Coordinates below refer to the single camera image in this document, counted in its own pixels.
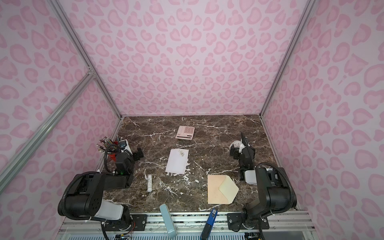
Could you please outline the white letter paper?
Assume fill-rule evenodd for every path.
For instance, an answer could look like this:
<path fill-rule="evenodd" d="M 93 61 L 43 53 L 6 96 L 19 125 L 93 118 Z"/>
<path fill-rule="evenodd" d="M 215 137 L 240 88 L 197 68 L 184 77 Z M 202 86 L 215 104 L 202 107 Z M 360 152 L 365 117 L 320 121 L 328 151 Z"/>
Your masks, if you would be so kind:
<path fill-rule="evenodd" d="M 171 149 L 168 158 L 166 173 L 183 175 L 188 163 L 189 150 Z"/>

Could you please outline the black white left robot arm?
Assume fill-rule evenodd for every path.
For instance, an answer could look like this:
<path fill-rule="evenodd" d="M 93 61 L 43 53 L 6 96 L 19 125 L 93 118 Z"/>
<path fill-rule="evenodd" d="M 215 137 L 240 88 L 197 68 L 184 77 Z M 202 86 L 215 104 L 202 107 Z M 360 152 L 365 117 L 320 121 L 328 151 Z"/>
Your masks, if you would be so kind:
<path fill-rule="evenodd" d="M 136 226 L 129 207 L 103 199 L 104 191 L 128 189 L 134 181 L 135 163 L 144 157 L 142 149 L 132 152 L 128 146 L 116 154 L 116 170 L 77 174 L 64 190 L 58 213 L 75 221 L 97 221 L 105 231 L 133 230 Z"/>

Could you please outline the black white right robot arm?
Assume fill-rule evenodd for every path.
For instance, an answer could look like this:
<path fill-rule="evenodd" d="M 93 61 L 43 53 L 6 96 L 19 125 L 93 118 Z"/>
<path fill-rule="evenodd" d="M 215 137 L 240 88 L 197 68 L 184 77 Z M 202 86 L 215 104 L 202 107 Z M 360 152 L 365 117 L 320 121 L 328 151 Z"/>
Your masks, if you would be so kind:
<path fill-rule="evenodd" d="M 285 213 L 297 205 L 294 188 L 284 168 L 270 163 L 254 163 L 256 149 L 241 133 L 241 140 L 230 146 L 230 156 L 239 162 L 239 177 L 254 182 L 258 196 L 244 205 L 240 213 L 227 214 L 231 231 L 268 230 L 268 217 Z"/>

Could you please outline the beige envelope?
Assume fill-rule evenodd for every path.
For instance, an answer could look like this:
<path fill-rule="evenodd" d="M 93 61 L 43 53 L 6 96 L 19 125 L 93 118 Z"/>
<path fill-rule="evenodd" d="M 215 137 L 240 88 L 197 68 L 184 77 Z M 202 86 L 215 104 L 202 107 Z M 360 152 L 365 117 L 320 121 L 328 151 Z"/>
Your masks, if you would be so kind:
<path fill-rule="evenodd" d="M 227 175 L 208 175 L 208 204 L 232 204 L 239 188 Z"/>

